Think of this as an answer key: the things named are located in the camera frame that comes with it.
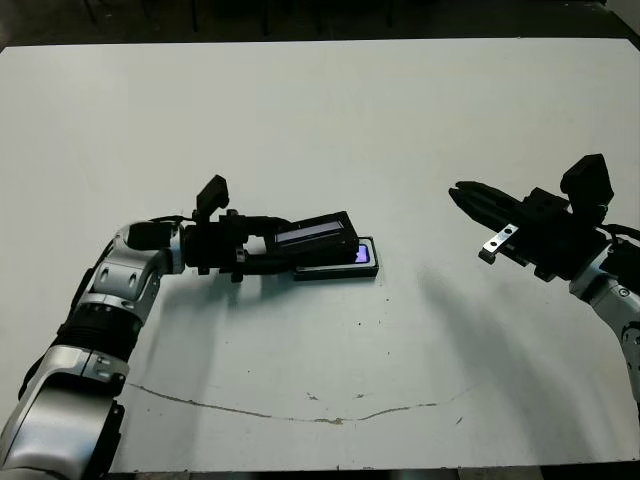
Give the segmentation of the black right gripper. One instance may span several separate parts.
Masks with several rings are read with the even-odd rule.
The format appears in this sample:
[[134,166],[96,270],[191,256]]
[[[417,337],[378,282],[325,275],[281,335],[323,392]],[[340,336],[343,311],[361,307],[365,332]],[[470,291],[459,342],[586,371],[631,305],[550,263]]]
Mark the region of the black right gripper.
[[459,181],[449,195],[472,220],[496,232],[479,252],[488,264],[501,253],[532,264],[542,280],[572,280],[608,244],[596,227],[568,211],[567,200],[540,188],[518,201],[484,183]]

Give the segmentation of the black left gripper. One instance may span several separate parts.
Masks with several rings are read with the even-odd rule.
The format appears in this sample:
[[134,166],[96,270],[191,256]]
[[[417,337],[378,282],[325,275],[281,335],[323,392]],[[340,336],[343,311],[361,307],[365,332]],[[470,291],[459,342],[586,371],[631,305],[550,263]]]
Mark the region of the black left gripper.
[[196,268],[199,275],[218,269],[220,273],[230,274],[232,281],[242,281],[244,274],[275,275],[296,268],[293,260],[284,257],[254,255],[245,259],[248,230],[283,230],[292,225],[288,220],[223,214],[217,221],[211,221],[204,214],[194,214],[193,222],[185,228],[185,264]]

